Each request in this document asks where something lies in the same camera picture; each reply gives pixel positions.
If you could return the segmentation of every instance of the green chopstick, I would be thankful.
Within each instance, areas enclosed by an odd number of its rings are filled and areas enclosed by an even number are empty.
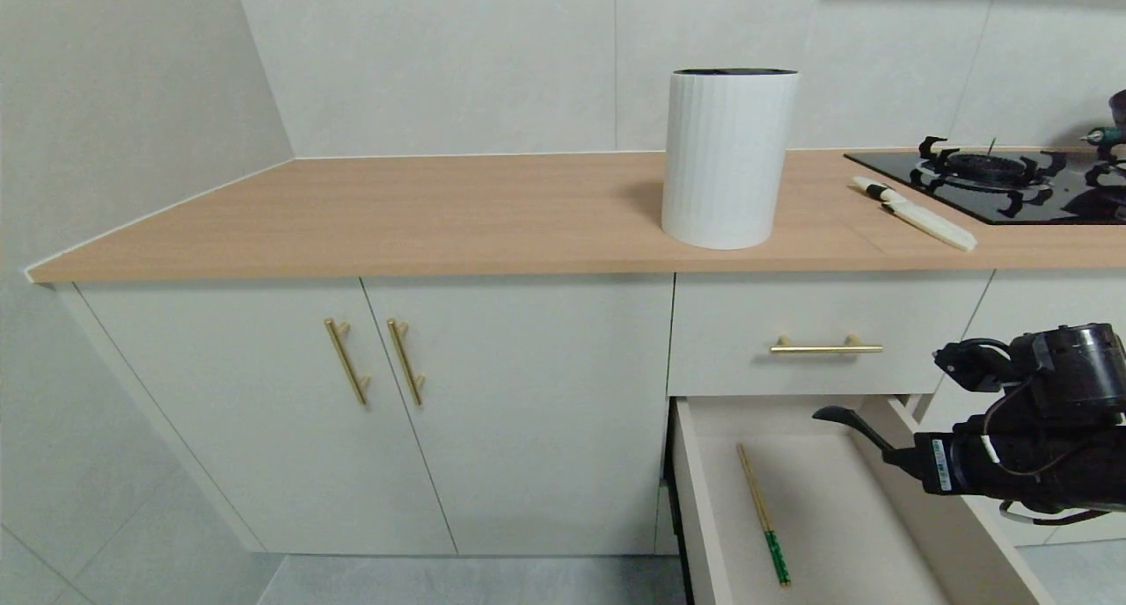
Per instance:
[[[747,475],[747,486],[751,487],[751,497],[754,499],[754,509],[759,514],[759,522],[762,524],[762,534],[767,537],[767,549],[770,550],[770,560],[775,564],[775,573],[778,575],[778,585],[789,587],[789,570],[786,568],[786,559],[781,555],[781,545],[778,536],[770,525],[770,516],[767,514],[767,505],[762,501],[762,493],[759,491],[759,480],[751,470],[751,460],[747,457],[747,450],[743,444],[738,446],[739,461],[743,463],[743,474]]]

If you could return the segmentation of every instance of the floor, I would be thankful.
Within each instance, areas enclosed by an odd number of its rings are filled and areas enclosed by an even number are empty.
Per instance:
[[[1126,540],[1020,549],[1060,605],[1126,603]],[[259,605],[679,605],[680,560],[287,557]]]
[[[287,557],[258,605],[680,605],[676,557]]]

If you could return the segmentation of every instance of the knife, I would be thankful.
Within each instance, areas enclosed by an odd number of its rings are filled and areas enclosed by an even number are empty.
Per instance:
[[[899,216],[905,223],[915,226],[947,244],[972,251],[977,246],[973,233],[905,199],[899,192],[886,185],[876,183],[868,177],[852,177],[852,187],[883,203],[884,208]]]

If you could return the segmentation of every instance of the black glass cooktop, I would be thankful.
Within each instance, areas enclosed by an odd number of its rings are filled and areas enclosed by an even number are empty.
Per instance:
[[[1126,160],[1063,152],[935,149],[846,158],[989,224],[1126,224]]]

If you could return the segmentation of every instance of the kitchen counter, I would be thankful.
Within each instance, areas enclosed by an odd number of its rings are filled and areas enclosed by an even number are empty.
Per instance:
[[[305,159],[53,257],[34,282],[1126,266],[1126,228],[986,225],[852,163],[792,151],[774,235],[738,251],[660,228],[664,154]],[[892,184],[973,231],[962,252],[847,187]]]

